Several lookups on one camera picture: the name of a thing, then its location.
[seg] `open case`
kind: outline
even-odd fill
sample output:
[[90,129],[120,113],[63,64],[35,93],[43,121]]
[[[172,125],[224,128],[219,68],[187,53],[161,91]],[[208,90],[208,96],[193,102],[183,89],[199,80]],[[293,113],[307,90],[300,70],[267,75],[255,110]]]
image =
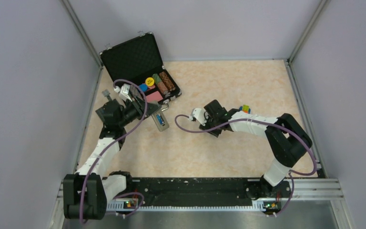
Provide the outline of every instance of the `open case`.
[[[113,81],[129,80],[144,91],[148,102],[168,103],[182,92],[165,69],[153,33],[145,33],[100,52],[104,66]],[[131,87],[131,93],[138,91]]]

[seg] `small battery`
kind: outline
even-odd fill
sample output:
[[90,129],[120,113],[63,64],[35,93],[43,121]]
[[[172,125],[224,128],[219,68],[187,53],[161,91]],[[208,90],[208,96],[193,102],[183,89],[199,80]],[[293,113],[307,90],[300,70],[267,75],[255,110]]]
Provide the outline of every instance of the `small battery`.
[[169,123],[165,118],[162,110],[159,110],[152,114],[152,119],[155,122],[156,126],[158,127],[159,131],[164,131],[169,128]]

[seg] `metal corner post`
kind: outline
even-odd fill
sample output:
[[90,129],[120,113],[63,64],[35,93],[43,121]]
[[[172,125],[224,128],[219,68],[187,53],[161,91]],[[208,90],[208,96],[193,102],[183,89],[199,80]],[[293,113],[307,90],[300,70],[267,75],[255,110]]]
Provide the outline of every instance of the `metal corner post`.
[[60,2],[63,4],[65,10],[67,11],[69,17],[71,18],[73,24],[75,25],[76,30],[78,31],[79,35],[81,36],[83,42],[86,45],[86,48],[88,48],[89,52],[91,53],[91,56],[94,58],[95,62],[99,67],[102,66],[102,61],[100,60],[99,54],[96,52],[91,40],[88,37],[88,34],[86,33],[85,29],[83,28],[81,22],[78,19],[78,16],[76,15],[75,11],[73,10],[73,7],[69,0],[60,0]]
[[298,55],[299,51],[301,50],[304,42],[308,38],[308,35],[313,30],[314,26],[316,25],[316,22],[318,21],[319,17],[322,15],[322,12],[324,9],[326,9],[326,6],[330,0],[321,0],[319,2],[318,7],[316,8],[314,14],[312,15],[311,20],[307,24],[306,28],[304,29],[304,32],[302,33],[301,37],[299,38],[298,42],[296,43],[293,51],[291,52],[290,57],[288,58],[288,63],[291,65],[293,61],[295,60],[296,56]]
[[309,119],[309,113],[308,113],[307,107],[305,106],[305,102],[304,102],[302,93],[299,89],[298,81],[296,80],[295,73],[292,69],[292,66],[288,62],[285,62],[285,67],[287,69],[287,74],[288,74],[288,77],[290,80],[291,87],[293,88],[295,101],[297,103],[302,122],[304,123],[305,131],[309,134],[310,138],[312,139],[312,141],[314,143],[312,145],[312,151],[315,155],[316,162],[318,163],[318,170],[323,170],[323,172],[324,172],[325,165],[324,165],[324,163],[321,159],[321,155],[319,153],[319,143],[316,140],[312,122]]
[[340,229],[356,229],[354,220],[351,217],[350,211],[347,207],[346,201],[343,200],[331,200],[337,225]]
[[85,143],[85,138],[86,138],[88,125],[89,125],[89,122],[91,120],[91,116],[92,116],[92,113],[93,113],[94,102],[96,100],[96,95],[97,95],[97,92],[99,90],[100,80],[102,79],[102,75],[103,75],[103,69],[104,69],[104,67],[100,68],[98,76],[97,76],[97,81],[96,81],[95,88],[93,90],[93,93],[91,93],[91,100],[89,101],[89,110],[88,110],[88,113],[85,115],[86,116],[86,121],[85,121],[85,125],[83,126],[82,136],[80,137],[81,142],[80,142],[79,147],[78,147],[78,154],[77,154],[77,157],[76,157],[76,160],[75,160],[74,171],[77,170],[78,163],[79,163],[79,160],[81,158],[81,154],[82,154],[82,150],[83,150],[83,144]]

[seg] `case lid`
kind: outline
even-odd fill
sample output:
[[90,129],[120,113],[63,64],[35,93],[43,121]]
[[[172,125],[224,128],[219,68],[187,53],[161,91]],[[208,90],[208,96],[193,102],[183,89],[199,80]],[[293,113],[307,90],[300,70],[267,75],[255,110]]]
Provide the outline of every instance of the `case lid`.
[[100,56],[113,81],[125,79],[134,82],[137,76],[163,65],[151,32],[104,50]]

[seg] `brown cylinder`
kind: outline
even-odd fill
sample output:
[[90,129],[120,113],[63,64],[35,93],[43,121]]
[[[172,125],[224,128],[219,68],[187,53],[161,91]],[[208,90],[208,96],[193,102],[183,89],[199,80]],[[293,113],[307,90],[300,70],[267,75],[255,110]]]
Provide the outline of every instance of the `brown cylinder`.
[[159,77],[162,79],[163,83],[165,83],[169,91],[173,91],[176,89],[172,81],[169,79],[168,74],[166,74],[166,72],[159,73]]
[[165,86],[163,82],[157,83],[156,86],[158,86],[159,91],[161,91],[162,94],[166,95],[169,93],[168,88]]

